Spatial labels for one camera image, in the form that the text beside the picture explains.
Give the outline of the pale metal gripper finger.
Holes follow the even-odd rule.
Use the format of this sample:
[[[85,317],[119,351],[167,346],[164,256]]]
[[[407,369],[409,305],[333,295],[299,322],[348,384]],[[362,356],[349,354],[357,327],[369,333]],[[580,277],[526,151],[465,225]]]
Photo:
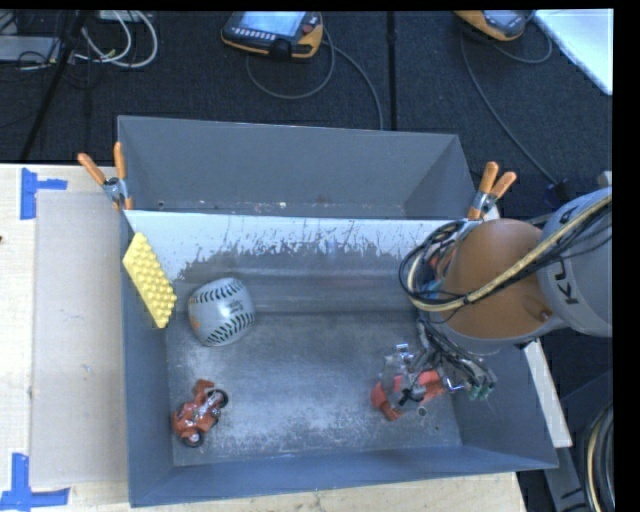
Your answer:
[[[384,358],[380,383],[387,401],[395,400],[396,378],[400,376],[400,370],[401,360],[397,355],[388,355]]]
[[[409,350],[407,343],[400,343],[394,346],[394,364],[398,373],[413,373],[415,354]]]

